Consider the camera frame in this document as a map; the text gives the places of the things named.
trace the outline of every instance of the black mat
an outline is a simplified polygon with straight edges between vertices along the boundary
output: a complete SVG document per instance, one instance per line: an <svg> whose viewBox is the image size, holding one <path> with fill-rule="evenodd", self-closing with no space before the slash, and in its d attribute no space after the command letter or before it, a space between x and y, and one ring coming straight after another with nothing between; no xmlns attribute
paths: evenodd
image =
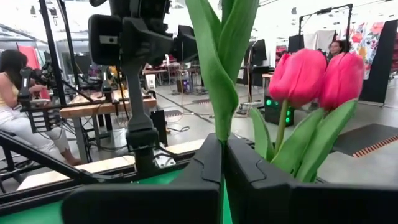
<svg viewBox="0 0 398 224"><path fill-rule="evenodd" d="M169 111L164 111L164 117L165 118L170 118L174 116L180 116L182 115L182 112L179 110L169 110Z"/></svg>
<svg viewBox="0 0 398 224"><path fill-rule="evenodd" d="M192 103L194 104L204 104L204 103L210 103L210 99L203 99L203 100L193 100Z"/></svg>
<svg viewBox="0 0 398 224"><path fill-rule="evenodd" d="M381 124L370 124L340 134L333 146L333 150L349 156L361 157L396 141L397 135L398 128Z"/></svg>

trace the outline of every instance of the green tulip leaf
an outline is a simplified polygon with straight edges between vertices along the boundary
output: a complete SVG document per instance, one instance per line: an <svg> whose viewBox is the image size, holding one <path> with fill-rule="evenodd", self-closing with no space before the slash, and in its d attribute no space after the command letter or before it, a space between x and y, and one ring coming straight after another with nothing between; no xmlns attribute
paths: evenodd
<svg viewBox="0 0 398 224"><path fill-rule="evenodd" d="M218 56L233 83L236 83L242 59L248 49L258 7L259 0L235 0L231 13L223 24Z"/></svg>
<svg viewBox="0 0 398 224"><path fill-rule="evenodd" d="M357 100L350 100L332 111L317 127L295 176L302 182L312 182L318 168L329 155L339 133L352 117Z"/></svg>
<svg viewBox="0 0 398 224"><path fill-rule="evenodd" d="M257 108L250 110L250 117L254 127L254 150L270 162L274 158L274 147L269 137L266 121Z"/></svg>
<svg viewBox="0 0 398 224"><path fill-rule="evenodd" d="M310 180L310 183L314 183L317 180L318 177L318 172L315 171L315 173L312 175L312 178Z"/></svg>
<svg viewBox="0 0 398 224"><path fill-rule="evenodd" d="M201 1L203 4L203 13L205 13L205 18L208 19L211 33L213 34L213 40L217 48L222 30L221 22L207 0L199 0L199 1Z"/></svg>
<svg viewBox="0 0 398 224"><path fill-rule="evenodd" d="M292 135L282 143L271 163L289 174L294 174L324 113L325 111L319 108L303 119Z"/></svg>
<svg viewBox="0 0 398 224"><path fill-rule="evenodd" d="M186 4L195 31L202 78L213 105L216 135L220 141L227 141L238 105L236 78L231 77L238 76L254 24L252 14L255 17L257 12L252 4L258 6L258 0L229 0L233 6L223 27L207 0L186 0Z"/></svg>
<svg viewBox="0 0 398 224"><path fill-rule="evenodd" d="M229 15L231 14L232 7L234 6L235 0L229 0L229 1L222 1L221 6L222 6L222 13L223 13L223 18L222 18L222 26L224 27L226 21L229 18Z"/></svg>

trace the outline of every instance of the floral backdrop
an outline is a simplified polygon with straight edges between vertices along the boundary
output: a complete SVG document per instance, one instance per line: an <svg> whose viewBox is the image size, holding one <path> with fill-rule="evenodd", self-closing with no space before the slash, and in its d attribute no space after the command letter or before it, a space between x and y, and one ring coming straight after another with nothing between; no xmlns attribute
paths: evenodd
<svg viewBox="0 0 398 224"><path fill-rule="evenodd" d="M377 52L383 27L384 22L363 22L353 26L349 31L349 39L351 42L350 51L358 53L365 62L365 80L369 78L371 65ZM341 30L338 37L340 40L345 40L345 30Z"/></svg>

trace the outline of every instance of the pink tulip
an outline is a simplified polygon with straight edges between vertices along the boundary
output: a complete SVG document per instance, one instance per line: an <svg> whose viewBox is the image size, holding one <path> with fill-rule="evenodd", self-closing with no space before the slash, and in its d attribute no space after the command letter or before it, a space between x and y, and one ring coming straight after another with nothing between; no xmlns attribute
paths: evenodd
<svg viewBox="0 0 398 224"><path fill-rule="evenodd" d="M288 100L290 105L299 108L319 95L326 58L319 50L310 49L285 55L272 76L269 94L277 101Z"/></svg>
<svg viewBox="0 0 398 224"><path fill-rule="evenodd" d="M333 110L361 94L365 65L356 53L339 54L330 60L325 73L319 104Z"/></svg>

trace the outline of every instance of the woman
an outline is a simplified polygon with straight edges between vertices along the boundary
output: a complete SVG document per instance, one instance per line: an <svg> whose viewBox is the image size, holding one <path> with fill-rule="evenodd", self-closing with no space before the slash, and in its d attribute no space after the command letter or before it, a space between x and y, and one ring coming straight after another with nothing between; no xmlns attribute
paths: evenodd
<svg viewBox="0 0 398 224"><path fill-rule="evenodd" d="M343 53L346 48L346 42L343 40L335 40L329 45L328 61L330 61L335 55Z"/></svg>
<svg viewBox="0 0 398 224"><path fill-rule="evenodd" d="M27 57L17 50L5 50L1 53L0 62L0 130L14 133L16 136L31 143L36 149L72 166L81 164L70 152L65 131L62 128L42 134L33 133L29 118L21 113L17 101L21 89L22 77L19 71L26 67ZM32 85L30 94L35 94L46 88L42 85Z"/></svg>

